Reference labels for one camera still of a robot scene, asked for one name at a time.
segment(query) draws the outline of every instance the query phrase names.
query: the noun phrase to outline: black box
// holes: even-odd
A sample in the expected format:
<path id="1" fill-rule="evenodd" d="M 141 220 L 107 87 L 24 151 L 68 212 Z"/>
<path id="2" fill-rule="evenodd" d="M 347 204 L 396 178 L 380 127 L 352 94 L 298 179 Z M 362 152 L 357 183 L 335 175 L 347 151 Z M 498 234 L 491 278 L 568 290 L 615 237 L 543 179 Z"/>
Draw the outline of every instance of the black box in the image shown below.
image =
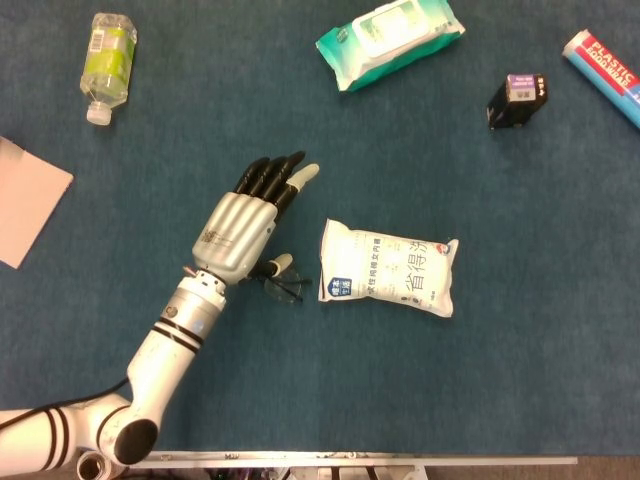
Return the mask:
<path id="1" fill-rule="evenodd" d="M 547 101 L 547 81 L 541 74 L 507 75 L 487 105 L 489 127 L 521 127 Z"/>

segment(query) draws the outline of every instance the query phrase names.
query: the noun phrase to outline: snack bag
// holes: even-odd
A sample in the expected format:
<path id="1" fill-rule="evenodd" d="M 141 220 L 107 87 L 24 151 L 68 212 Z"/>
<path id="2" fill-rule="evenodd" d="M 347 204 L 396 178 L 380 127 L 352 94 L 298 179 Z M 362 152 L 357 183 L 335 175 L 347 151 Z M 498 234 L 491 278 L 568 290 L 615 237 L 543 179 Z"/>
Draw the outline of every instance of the snack bag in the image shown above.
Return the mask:
<path id="1" fill-rule="evenodd" d="M 453 314 L 451 265 L 458 240 L 433 243 L 350 230 L 327 220 L 318 300 L 373 297 L 441 317 Z"/>

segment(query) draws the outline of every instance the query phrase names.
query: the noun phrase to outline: robotic arm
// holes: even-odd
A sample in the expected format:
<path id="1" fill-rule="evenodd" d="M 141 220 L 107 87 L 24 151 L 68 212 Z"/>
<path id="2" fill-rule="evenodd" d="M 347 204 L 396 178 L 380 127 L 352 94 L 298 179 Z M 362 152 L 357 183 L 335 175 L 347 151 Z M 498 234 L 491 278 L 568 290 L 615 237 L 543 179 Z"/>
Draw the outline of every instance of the robotic arm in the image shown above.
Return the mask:
<path id="1" fill-rule="evenodd" d="M 70 406 L 0 412 L 0 477 L 58 468 L 77 447 L 117 465 L 151 452 L 167 403 L 224 309 L 225 288 L 257 270 L 273 276 L 286 268 L 256 263 L 280 216 L 319 171 L 311 164 L 290 176 L 303 158 L 304 152 L 261 158 L 222 197 L 193 247 L 198 270 L 185 269 L 127 368 L 131 403 L 110 393 Z"/>

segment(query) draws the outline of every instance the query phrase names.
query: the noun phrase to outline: white fingertip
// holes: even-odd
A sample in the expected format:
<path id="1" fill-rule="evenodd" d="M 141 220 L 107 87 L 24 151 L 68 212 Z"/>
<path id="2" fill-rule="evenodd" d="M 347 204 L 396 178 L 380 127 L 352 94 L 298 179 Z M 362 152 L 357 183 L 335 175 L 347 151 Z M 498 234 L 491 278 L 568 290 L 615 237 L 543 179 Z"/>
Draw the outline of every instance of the white fingertip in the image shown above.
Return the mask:
<path id="1" fill-rule="evenodd" d="M 312 163 L 294 173 L 291 178 L 287 180 L 287 183 L 294 186 L 296 190 L 300 191 L 309 180 L 313 179 L 313 177 L 318 174 L 319 171 L 320 167 L 318 166 L 318 164 Z"/>
<path id="2" fill-rule="evenodd" d="M 276 273 L 273 275 L 274 277 L 277 277 L 291 266 L 291 264 L 293 263 L 293 256 L 290 253 L 283 253 L 282 255 L 279 255 L 275 259 L 271 260 L 271 262 L 274 263 L 278 268 L 276 270 Z"/>

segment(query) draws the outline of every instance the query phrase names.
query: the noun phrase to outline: plastic bottle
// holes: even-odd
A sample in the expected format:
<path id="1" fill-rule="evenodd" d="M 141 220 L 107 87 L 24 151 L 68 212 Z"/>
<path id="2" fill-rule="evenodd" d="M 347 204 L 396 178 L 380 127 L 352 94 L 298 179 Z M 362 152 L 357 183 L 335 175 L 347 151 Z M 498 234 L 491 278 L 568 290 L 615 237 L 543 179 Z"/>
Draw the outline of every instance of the plastic bottle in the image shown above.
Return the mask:
<path id="1" fill-rule="evenodd" d="M 87 120 L 111 123 L 111 109 L 126 102 L 138 32 L 125 15 L 97 13 L 91 25 L 80 89 L 91 100 Z"/>

